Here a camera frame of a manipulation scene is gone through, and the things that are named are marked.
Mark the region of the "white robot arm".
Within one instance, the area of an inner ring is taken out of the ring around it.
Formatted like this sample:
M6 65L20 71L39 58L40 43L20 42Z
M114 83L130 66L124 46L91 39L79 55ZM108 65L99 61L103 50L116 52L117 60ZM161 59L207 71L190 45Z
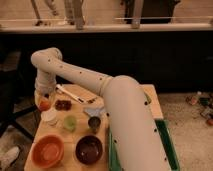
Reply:
M134 78L68 64L57 48L34 52L31 63L37 68L35 89L39 94L51 93L60 76L103 98L124 171L171 171L146 96Z

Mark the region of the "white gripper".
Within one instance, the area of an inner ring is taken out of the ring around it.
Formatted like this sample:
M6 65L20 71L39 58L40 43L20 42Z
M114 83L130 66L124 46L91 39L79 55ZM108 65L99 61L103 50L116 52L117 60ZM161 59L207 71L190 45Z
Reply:
M50 96L56 87L56 83L41 83L38 80L35 81L35 93L39 96Z

